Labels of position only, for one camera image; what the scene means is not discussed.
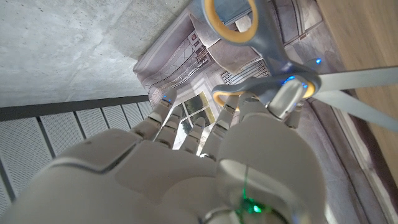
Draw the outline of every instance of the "blue led light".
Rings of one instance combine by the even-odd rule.
[[[292,75],[291,77],[288,77],[285,81],[284,81],[284,83],[282,84],[282,85],[284,85],[284,84],[286,84],[287,83],[287,81],[289,81],[289,80],[292,80],[292,79],[294,79],[295,77]]]

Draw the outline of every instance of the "robot finger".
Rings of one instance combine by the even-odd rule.
[[[172,88],[163,94],[162,99],[156,104],[154,110],[148,117],[131,129],[131,132],[138,134],[143,139],[153,139],[162,127],[173,103],[177,92]]]
[[[155,138],[155,142],[162,143],[165,147],[172,149],[177,135],[178,125],[180,124],[182,116],[181,107],[177,106],[172,111],[169,119],[160,130],[159,134]]]
[[[205,119],[200,117],[195,121],[191,131],[182,143],[180,150],[196,154],[200,143],[200,137],[205,127]]]

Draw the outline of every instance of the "green led light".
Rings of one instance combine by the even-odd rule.
[[[253,206],[253,210],[257,213],[261,213],[261,208],[259,208],[257,205]]]

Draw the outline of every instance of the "scissor blade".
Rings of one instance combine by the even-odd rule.
[[[332,73],[319,77],[322,81],[319,92],[391,85],[398,83],[398,67]]]
[[[329,104],[330,106],[346,111],[353,116],[364,119],[365,121],[369,121],[398,132],[398,120],[391,118],[356,98],[353,98],[347,93],[338,90],[328,91],[317,93],[313,97]]]

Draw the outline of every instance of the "wooden floor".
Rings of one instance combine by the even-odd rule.
[[[347,70],[398,65],[396,0],[318,0]],[[357,89],[358,98],[398,119],[398,85]],[[398,185],[398,133],[370,124]]]

